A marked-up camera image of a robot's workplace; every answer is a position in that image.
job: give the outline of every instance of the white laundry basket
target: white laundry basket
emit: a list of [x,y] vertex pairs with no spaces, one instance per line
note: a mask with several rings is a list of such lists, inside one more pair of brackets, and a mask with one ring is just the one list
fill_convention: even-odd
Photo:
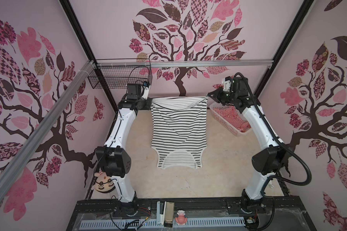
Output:
[[[212,116],[218,121],[220,122],[223,126],[225,126],[231,133],[233,133],[235,136],[240,136],[240,135],[245,135],[248,132],[250,132],[252,130],[252,128],[249,128],[248,130],[246,130],[245,132],[241,132],[240,130],[238,130],[236,127],[234,127],[233,125],[231,125],[231,123],[229,123],[227,120],[225,120],[222,116],[220,116],[219,113],[214,111],[214,108],[219,108],[219,109],[223,109],[223,108],[228,108],[229,106],[223,106],[222,104],[219,103],[213,103],[209,106],[209,108],[211,109],[211,113]],[[236,112],[238,113],[238,115],[241,117],[241,119],[243,121],[247,121],[242,114],[239,113],[238,110],[236,110]]]

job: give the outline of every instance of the black wire basket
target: black wire basket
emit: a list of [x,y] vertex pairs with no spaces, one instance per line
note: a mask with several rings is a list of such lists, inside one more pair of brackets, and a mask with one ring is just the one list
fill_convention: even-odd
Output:
[[93,89],[126,89],[127,84],[149,82],[152,84],[152,68],[149,59],[97,59],[97,68],[88,76]]

